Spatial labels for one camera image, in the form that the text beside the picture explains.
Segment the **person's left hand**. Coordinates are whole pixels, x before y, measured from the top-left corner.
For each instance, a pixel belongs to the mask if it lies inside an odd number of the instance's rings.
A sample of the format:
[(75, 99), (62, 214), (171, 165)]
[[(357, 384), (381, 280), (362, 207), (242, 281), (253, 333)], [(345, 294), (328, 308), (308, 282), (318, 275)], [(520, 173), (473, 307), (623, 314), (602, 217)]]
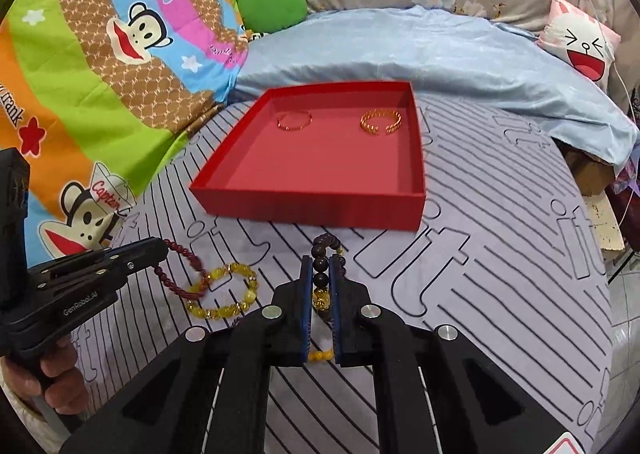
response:
[(76, 367), (78, 354), (70, 336), (61, 338), (41, 359), (40, 370), (51, 385), (43, 390), (28, 370), (3, 356), (1, 370), (4, 381), (23, 402), (30, 404), (42, 396), (60, 415), (77, 415), (88, 408), (88, 390), (84, 376)]

